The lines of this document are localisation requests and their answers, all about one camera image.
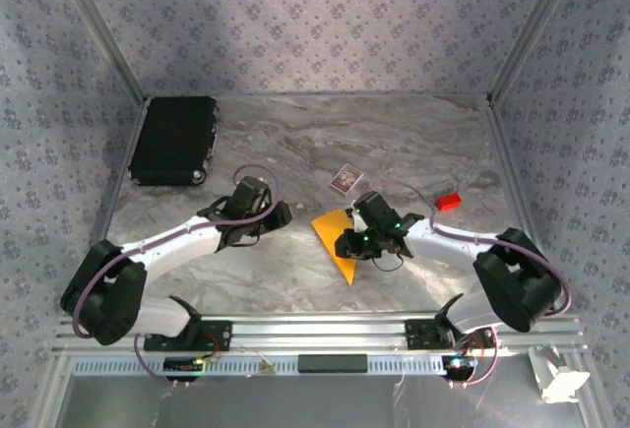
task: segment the cable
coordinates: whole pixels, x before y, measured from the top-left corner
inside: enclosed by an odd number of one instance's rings
[[[516,251],[518,253],[521,253],[524,256],[526,256],[526,257],[528,257],[528,258],[538,262],[539,264],[545,266],[549,270],[551,275],[553,275],[553,277],[558,281],[558,283],[560,284],[560,288],[562,289],[562,293],[564,293],[564,302],[562,303],[562,305],[558,309],[554,309],[554,310],[551,310],[551,311],[547,312],[545,314],[546,317],[553,317],[553,316],[562,315],[563,313],[565,313],[571,307],[572,296],[571,296],[571,289],[570,289],[569,281],[566,279],[566,277],[564,275],[562,275],[562,273],[555,266],[553,266],[543,256],[541,256],[541,255],[539,255],[539,254],[537,254],[537,253],[535,253],[533,251],[530,251],[529,249],[524,248],[523,246],[519,246],[518,244],[509,243],[509,242],[503,241],[501,239],[479,238],[479,237],[466,236],[466,235],[463,235],[463,234],[457,234],[457,233],[451,233],[449,231],[444,231],[443,229],[439,228],[435,224],[435,216],[437,214],[437,210],[435,209],[433,204],[431,204],[431,202],[418,189],[416,189],[415,187],[411,186],[410,184],[407,184],[407,183],[402,182],[400,180],[384,180],[384,181],[379,182],[378,184],[376,184],[370,190],[374,190],[377,187],[387,186],[387,185],[390,185],[390,184],[397,184],[397,185],[400,185],[402,187],[406,187],[406,188],[414,191],[418,195],[418,197],[425,204],[427,204],[431,208],[431,216],[429,217],[429,226],[437,234],[439,234],[441,236],[444,236],[446,238],[455,239],[455,240],[459,240],[459,241],[465,241],[467,243],[487,244],[487,245],[490,245],[490,246],[495,246],[495,245],[496,246],[502,246],[504,248],[508,248],[508,249],[511,249],[511,250]]]
[[[494,372],[494,368],[496,367],[496,362],[499,359],[499,336],[496,333],[496,330],[494,329],[494,327],[491,327],[490,330],[492,331],[492,337],[494,338],[494,354],[492,355],[492,362],[490,362],[490,367],[488,367],[488,370],[485,371],[485,374],[483,374],[481,377],[473,381],[471,379],[474,376],[474,371],[472,371],[472,375],[466,381],[467,386],[474,386],[475,384],[479,384],[485,381],[488,377],[492,375],[492,372]]]
[[[224,220],[218,220],[218,221],[208,221],[208,222],[204,222],[204,223],[198,223],[198,224],[195,224],[193,226],[190,226],[188,229],[181,229],[179,231],[174,231],[171,234],[163,236],[162,238],[157,239],[156,241],[148,244],[144,248],[131,249],[129,251],[126,251],[126,252],[116,256],[114,259],[112,259],[107,264],[105,264],[102,268],[100,268],[100,270],[94,275],[94,277],[92,277],[90,282],[88,282],[88,285],[86,285],[86,287],[84,288],[83,292],[81,292],[81,295],[79,295],[79,299],[77,300],[77,304],[75,305],[74,312],[72,313],[72,330],[74,331],[75,335],[78,336],[78,337],[81,337],[83,339],[91,338],[90,334],[89,333],[83,333],[82,330],[81,330],[81,327],[79,326],[79,317],[81,316],[81,311],[83,310],[83,306],[85,305],[86,300],[88,299],[88,296],[90,295],[90,293],[92,292],[92,290],[96,286],[96,284],[99,283],[100,280],[111,269],[113,269],[114,266],[116,266],[121,261],[123,261],[123,260],[125,260],[127,258],[131,258],[133,256],[136,256],[138,254],[144,253],[145,251],[151,251],[152,249],[156,248],[157,246],[161,246],[164,243],[167,243],[167,242],[169,242],[169,241],[171,241],[173,239],[179,238],[180,236],[183,236],[185,234],[192,233],[193,231],[197,231],[198,229],[203,229],[203,228],[208,228],[208,227],[213,227],[213,226],[232,225],[232,224],[251,224],[251,223],[255,223],[256,221],[260,221],[263,218],[265,218],[266,216],[268,216],[274,210],[276,205],[278,204],[278,201],[280,200],[280,194],[281,194],[281,192],[280,192],[280,182],[278,180],[278,177],[276,177],[276,175],[271,170],[269,170],[264,165],[259,165],[259,164],[245,164],[245,165],[241,165],[240,167],[238,167],[234,171],[234,174],[232,175],[232,182],[234,183],[234,185],[236,185],[238,183],[238,181],[236,180],[236,177],[237,177],[238,173],[241,170],[243,170],[243,169],[252,168],[252,167],[256,167],[256,168],[260,168],[260,169],[265,170],[274,179],[274,183],[275,183],[275,186],[276,186],[276,199],[274,201],[272,201],[271,205],[265,211],[263,211],[261,214],[257,214],[256,216],[252,216],[250,218],[224,219]]]
[[[171,386],[173,383],[169,381],[168,379],[166,379],[164,376],[157,374],[151,367],[149,367],[149,363],[145,361],[145,359],[142,357],[142,354],[140,353],[140,347],[138,344],[138,341],[140,340],[140,336],[141,336],[140,334],[137,334],[134,337],[134,352],[136,353],[136,358],[138,359],[138,362],[151,377],[158,379],[160,382],[163,382]]]
[[[378,269],[379,271],[381,271],[383,273],[392,273],[393,271],[397,271],[398,269],[400,269],[405,264],[405,260],[403,259],[403,257],[399,253],[396,253],[396,256],[398,256],[398,259],[401,260],[401,263],[398,264],[393,269],[383,269],[383,268],[381,268],[378,264],[376,264],[376,258],[372,258],[372,264],[376,267],[376,269]]]
[[[139,345],[139,340],[140,340],[141,335],[136,335],[134,337],[134,352],[136,353],[136,358],[138,359],[138,362],[140,363],[140,365],[142,366],[142,368],[153,378],[159,380],[160,382],[163,382],[165,384],[168,385],[173,385],[176,381],[169,381],[168,378],[161,376],[160,374],[158,374],[156,371],[154,371],[150,366],[149,363],[145,360],[144,357],[142,357],[142,353],[140,352],[140,345]],[[217,354],[219,351],[221,351],[221,346],[219,345],[219,342],[217,341],[217,339],[210,334],[206,334],[203,333],[202,337],[206,337],[211,339],[212,341],[215,342],[214,348],[213,348],[213,352],[209,352],[208,354],[204,354],[203,356],[199,356],[199,357],[195,357],[192,358],[193,360],[195,359],[208,359],[209,357],[214,356],[215,354]]]
[[[467,355],[467,354],[471,351],[471,349],[473,349],[473,342],[474,342],[474,341],[477,341],[477,343],[478,343],[478,345],[479,345],[479,348],[481,349],[481,356],[480,356],[480,357],[485,356],[485,347],[483,347],[483,341],[481,341],[481,338],[479,338],[479,337],[478,337],[477,335],[475,335],[475,334],[471,334],[471,335],[468,337],[468,341],[467,341],[467,344],[466,344],[466,350],[464,351],[464,354],[462,354],[462,355],[463,355],[463,356],[466,356],[466,355]],[[472,379],[473,379],[473,377],[474,377],[474,373],[475,373],[475,372],[476,372],[476,365],[474,365],[474,366],[472,367],[471,374],[470,374],[470,375],[469,375],[469,377],[468,377],[468,378],[464,381],[464,384],[467,384],[470,380],[472,380]]]

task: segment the gray marble table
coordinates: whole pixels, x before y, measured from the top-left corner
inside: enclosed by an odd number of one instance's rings
[[[138,187],[126,177],[107,238],[122,244],[180,224],[233,191],[234,169],[258,162],[274,170],[293,222],[253,248],[225,249],[164,275],[147,289],[177,295],[202,313],[437,310],[468,291],[473,269],[420,258],[393,273],[359,263],[348,286],[310,221],[344,208],[381,179],[401,179],[435,198],[458,191],[445,224],[501,231],[512,224],[482,120],[484,98],[277,96],[220,98],[220,128],[201,187]],[[344,198],[329,183],[349,163],[365,172]],[[251,175],[266,177],[259,170]],[[427,213],[412,192],[383,191],[401,214]]]

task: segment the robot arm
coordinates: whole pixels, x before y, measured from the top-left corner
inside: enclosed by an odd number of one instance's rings
[[[236,245],[244,236],[259,239],[291,221],[285,202],[260,220],[271,204],[267,184],[241,180],[231,197],[222,197],[183,224],[134,243],[97,242],[88,252],[61,298],[73,315],[80,295],[108,263],[115,264],[96,282],[81,309],[79,323],[100,344],[112,344],[129,333],[154,334],[188,342],[198,337],[200,315],[183,300],[144,297],[146,286],[161,275],[201,256]]]
[[[483,290],[455,296],[435,318],[438,333],[450,345],[480,328],[499,324],[526,333],[560,296],[560,284],[545,266],[501,245],[511,243],[542,257],[521,230],[509,228],[496,235],[440,226],[440,234],[422,215],[400,217],[373,191],[356,200],[346,212],[353,219],[354,229],[345,230],[338,238],[339,257],[367,260],[388,252],[475,270]]]

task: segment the orange triangle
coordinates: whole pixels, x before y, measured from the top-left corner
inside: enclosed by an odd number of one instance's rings
[[[356,260],[338,258],[335,255],[335,241],[344,233],[345,229],[353,228],[352,223],[346,216],[346,212],[342,209],[332,210],[315,218],[311,221],[311,224],[322,240],[328,254],[333,258],[333,262],[346,278],[348,285],[352,285]]]

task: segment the playing card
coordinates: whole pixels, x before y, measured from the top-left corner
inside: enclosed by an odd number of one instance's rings
[[[352,190],[352,187],[361,180],[361,177],[363,177],[363,172],[358,170],[356,167],[352,167],[350,164],[346,164],[331,182],[331,187],[338,192],[347,195],[347,193]]]

